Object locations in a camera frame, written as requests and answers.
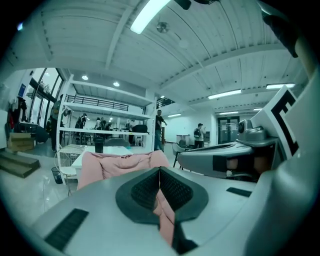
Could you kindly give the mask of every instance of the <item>pink cloth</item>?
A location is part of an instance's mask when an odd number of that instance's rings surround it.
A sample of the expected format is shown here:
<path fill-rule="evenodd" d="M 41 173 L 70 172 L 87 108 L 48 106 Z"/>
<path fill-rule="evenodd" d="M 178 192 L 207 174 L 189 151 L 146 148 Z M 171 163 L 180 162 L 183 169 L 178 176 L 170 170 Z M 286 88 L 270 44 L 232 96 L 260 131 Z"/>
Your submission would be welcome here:
<path fill-rule="evenodd" d="M 161 150 L 146 154 L 123 156 L 85 152 L 82 157 L 82 172 L 78 180 L 77 189 L 79 190 L 88 184 L 106 180 L 113 176 L 160 166 L 170 166 L 168 159 Z M 162 237 L 171 245 L 174 234 L 175 213 L 161 190 L 156 195 L 156 208 L 153 213 L 159 216 Z"/>

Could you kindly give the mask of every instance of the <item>box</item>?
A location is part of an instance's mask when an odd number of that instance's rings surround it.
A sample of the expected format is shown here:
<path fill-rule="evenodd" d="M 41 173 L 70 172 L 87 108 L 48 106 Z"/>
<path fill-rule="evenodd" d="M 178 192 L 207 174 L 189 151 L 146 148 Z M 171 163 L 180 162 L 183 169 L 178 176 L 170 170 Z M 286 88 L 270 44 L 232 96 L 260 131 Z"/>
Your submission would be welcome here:
<path fill-rule="evenodd" d="M 8 148 L 12 151 L 26 151 L 35 148 L 35 139 L 31 138 L 31 133 L 10 133 Z"/>

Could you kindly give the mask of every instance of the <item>black bag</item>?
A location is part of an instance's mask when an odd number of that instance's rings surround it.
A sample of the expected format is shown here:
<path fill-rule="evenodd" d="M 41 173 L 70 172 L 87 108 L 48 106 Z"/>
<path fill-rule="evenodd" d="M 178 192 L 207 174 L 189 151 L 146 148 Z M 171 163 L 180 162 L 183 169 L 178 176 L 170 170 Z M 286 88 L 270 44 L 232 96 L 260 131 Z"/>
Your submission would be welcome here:
<path fill-rule="evenodd" d="M 193 137 L 200 138 L 200 136 L 201 136 L 200 129 L 196 128 L 193 132 Z"/>
<path fill-rule="evenodd" d="M 148 133 L 148 127 L 145 124 L 137 124 L 132 127 L 133 133 Z"/>

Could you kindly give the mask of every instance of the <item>white wooden ceiling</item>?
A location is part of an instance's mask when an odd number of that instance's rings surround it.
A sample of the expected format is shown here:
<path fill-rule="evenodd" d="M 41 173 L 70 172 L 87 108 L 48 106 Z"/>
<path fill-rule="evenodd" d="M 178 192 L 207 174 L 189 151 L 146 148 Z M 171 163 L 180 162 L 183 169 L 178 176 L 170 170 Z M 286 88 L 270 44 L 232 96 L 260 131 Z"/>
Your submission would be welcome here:
<path fill-rule="evenodd" d="M 263 105 L 275 94 L 265 90 L 267 84 L 307 82 L 299 59 L 263 23 L 255 0 L 192 1 L 189 10 L 170 1 L 136 34 L 130 26 L 146 3 L 49 0 L 23 23 L 7 51 L 6 68 L 102 74 L 191 108 Z M 158 21 L 169 23 L 170 31 L 159 33 Z M 232 102 L 207 99 L 235 89 L 247 92 Z"/>

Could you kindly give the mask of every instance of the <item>man in black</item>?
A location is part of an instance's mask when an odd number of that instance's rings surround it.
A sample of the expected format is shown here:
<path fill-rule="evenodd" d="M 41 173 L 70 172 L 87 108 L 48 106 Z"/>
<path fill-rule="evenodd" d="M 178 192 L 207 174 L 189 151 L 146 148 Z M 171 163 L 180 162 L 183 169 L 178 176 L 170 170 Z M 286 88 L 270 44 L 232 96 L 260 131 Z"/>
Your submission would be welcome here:
<path fill-rule="evenodd" d="M 166 121 L 161 116 L 161 110 L 157 111 L 157 115 L 155 116 L 155 136 L 154 136 L 154 151 L 158 150 L 158 148 L 164 151 L 164 147 L 161 142 L 161 123 L 164 122 L 167 126 Z"/>

